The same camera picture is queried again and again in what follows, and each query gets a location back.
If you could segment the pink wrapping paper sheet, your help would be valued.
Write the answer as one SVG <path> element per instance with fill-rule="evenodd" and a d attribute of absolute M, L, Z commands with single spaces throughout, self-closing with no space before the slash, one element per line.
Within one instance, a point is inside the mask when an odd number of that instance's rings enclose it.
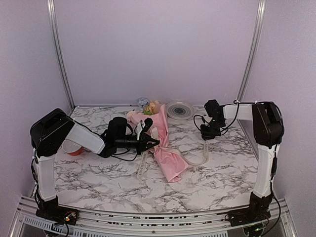
<path fill-rule="evenodd" d="M 147 116 L 144 114 L 133 115 L 131 119 L 127 121 L 136 127 L 140 120 L 151 118 L 153 125 L 151 126 L 148 134 L 159 140 L 159 145 L 150 149 L 153 153 L 156 162 L 161 168 L 167 182 L 174 183 L 181 180 L 181 173 L 183 173 L 188 167 L 188 163 L 185 161 L 183 155 L 179 150 L 170 148 L 169 145 L 169 129 L 166 114 L 166 105 L 161 105 L 158 114 Z"/>

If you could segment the pink rose fake flower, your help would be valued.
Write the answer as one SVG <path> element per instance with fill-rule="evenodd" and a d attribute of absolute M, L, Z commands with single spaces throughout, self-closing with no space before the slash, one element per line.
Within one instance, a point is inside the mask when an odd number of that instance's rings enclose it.
<path fill-rule="evenodd" d="M 158 100 L 150 100 L 150 104 L 148 104 L 147 106 L 142 107 L 142 108 L 138 106 L 137 109 L 133 109 L 129 111 L 126 115 L 126 118 L 131 119 L 133 115 L 140 115 L 140 114 L 144 114 L 147 116 L 158 114 L 160 111 L 161 105 L 162 104 Z"/>

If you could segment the blue white fake flower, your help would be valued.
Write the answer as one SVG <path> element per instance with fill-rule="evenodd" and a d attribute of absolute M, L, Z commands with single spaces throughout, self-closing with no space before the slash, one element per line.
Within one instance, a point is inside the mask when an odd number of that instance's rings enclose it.
<path fill-rule="evenodd" d="M 141 97 L 137 99 L 137 105 L 142 108 L 150 104 L 150 100 L 146 97 Z"/>

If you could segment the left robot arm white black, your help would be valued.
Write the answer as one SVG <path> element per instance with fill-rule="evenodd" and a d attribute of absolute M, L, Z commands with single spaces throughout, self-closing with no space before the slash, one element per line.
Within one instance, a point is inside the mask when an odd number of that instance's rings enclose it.
<path fill-rule="evenodd" d="M 30 129 L 34 152 L 32 175 L 38 187 L 36 202 L 39 212 L 52 220 L 59 219 L 67 210 L 59 205 L 54 183 L 54 159 L 65 140 L 72 141 L 102 158 L 116 155 L 117 149 L 135 149 L 136 154 L 160 144 L 147 132 L 153 120 L 140 123 L 140 131 L 134 132 L 126 118 L 115 117 L 107 129 L 97 134 L 85 125 L 73 120 L 57 108 L 34 123 Z"/>

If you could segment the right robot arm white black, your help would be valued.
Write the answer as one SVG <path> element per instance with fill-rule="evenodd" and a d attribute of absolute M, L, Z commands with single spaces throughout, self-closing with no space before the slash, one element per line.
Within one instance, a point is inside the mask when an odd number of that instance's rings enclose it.
<path fill-rule="evenodd" d="M 274 102 L 239 102 L 220 105 L 209 100 L 204 108 L 211 118 L 200 125 L 203 140 L 222 136 L 231 127 L 226 120 L 252 122 L 253 136 L 258 146 L 258 172 L 255 186 L 250 195 L 249 207 L 244 216 L 255 221 L 267 211 L 273 198 L 273 179 L 277 170 L 277 154 L 284 135 L 283 118 Z"/>

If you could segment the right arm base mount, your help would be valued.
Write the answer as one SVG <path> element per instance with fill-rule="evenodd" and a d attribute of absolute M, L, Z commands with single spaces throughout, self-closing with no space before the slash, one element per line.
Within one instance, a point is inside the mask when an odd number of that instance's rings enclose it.
<path fill-rule="evenodd" d="M 252 210 L 250 207 L 231 210 L 225 215 L 225 220 L 229 221 L 231 226 L 239 226 L 268 220 L 271 217 L 268 209 Z"/>

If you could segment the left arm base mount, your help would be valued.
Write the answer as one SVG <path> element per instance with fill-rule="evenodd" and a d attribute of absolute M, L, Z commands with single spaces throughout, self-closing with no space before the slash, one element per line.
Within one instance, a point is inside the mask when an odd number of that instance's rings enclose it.
<path fill-rule="evenodd" d="M 60 224 L 66 223 L 68 225 L 75 225 L 79 216 L 79 211 L 77 209 L 61 206 L 48 206 L 38 208 L 36 216 L 55 221 Z"/>

